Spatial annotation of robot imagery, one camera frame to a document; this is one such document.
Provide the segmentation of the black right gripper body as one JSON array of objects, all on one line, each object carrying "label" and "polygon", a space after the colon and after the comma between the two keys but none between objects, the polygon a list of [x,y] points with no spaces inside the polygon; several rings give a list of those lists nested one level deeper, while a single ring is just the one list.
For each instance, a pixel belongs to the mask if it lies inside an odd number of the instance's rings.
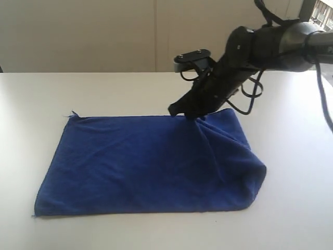
[{"label": "black right gripper body", "polygon": [[190,90],[188,115],[207,115],[217,111],[237,88],[258,69],[246,62],[239,66],[227,57],[216,62],[210,74]]}]

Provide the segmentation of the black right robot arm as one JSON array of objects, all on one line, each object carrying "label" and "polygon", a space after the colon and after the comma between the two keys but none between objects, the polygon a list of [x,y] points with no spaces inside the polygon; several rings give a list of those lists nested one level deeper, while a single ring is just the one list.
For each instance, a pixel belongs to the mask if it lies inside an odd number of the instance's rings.
[{"label": "black right robot arm", "polygon": [[309,22],[257,30],[240,26],[229,36],[218,61],[207,49],[174,58],[174,71],[194,70],[191,89],[168,107],[171,116],[196,119],[216,112],[260,71],[304,72],[315,63],[332,64],[332,33]]}]

